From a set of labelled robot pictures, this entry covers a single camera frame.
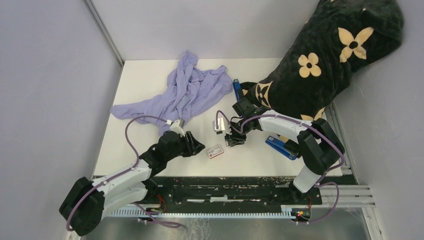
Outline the blue stapler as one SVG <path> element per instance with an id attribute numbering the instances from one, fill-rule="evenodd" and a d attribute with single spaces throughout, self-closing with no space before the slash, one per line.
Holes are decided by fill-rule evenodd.
<path id="1" fill-rule="evenodd" d="M 234 89 L 236 101 L 238 102 L 244 96 L 243 90 L 242 90 L 242 87 L 241 87 L 239 80 L 234 79 L 233 82 L 232 82 L 232 86 L 233 86 L 233 89 Z"/>
<path id="2" fill-rule="evenodd" d="M 290 153 L 285 148 L 285 143 L 283 141 L 281 141 L 279 138 L 275 138 L 273 136 L 268 136 L 268 138 L 265 140 L 265 143 L 267 145 L 269 145 L 270 147 L 272 147 L 277 152 L 279 152 L 280 154 L 284 155 L 289 160 L 294 161 L 294 160 L 297 159 L 297 157 L 294 154 Z"/>

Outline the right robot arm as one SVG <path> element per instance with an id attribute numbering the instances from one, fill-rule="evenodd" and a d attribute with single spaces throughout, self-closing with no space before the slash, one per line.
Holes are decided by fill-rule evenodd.
<path id="1" fill-rule="evenodd" d="M 344 159 L 345 148 L 329 123 L 323 119 L 301 120 L 258 107 L 247 98 L 240 99 L 232 108 L 239 121 L 215 120 L 215 131 L 225 133 L 228 147 L 243 145 L 250 131 L 259 130 L 288 138 L 283 145 L 286 155 L 302 158 L 304 167 L 290 184 L 289 199 L 302 204 L 309 198 L 309 190 L 316 186 L 338 161 Z"/>

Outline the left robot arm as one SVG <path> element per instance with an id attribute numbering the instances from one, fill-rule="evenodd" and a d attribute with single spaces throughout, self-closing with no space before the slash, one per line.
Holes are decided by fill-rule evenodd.
<path id="1" fill-rule="evenodd" d="M 66 220 L 66 229 L 85 236 L 102 219 L 126 205 L 141 200 L 147 204 L 154 202 L 158 191 L 152 178 L 162 172 L 169 161 L 195 156 L 205 148 L 190 131 L 184 135 L 166 131 L 156 144 L 137 155 L 134 164 L 93 180 L 79 178 L 59 208 Z"/>

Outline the red white staple box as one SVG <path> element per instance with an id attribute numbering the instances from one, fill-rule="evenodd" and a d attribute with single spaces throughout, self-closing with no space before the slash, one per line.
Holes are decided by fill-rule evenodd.
<path id="1" fill-rule="evenodd" d="M 224 149 L 220 145 L 217 145 L 207 150 L 206 153 L 209 159 L 213 159 L 217 156 L 222 155 L 224 153 Z"/>

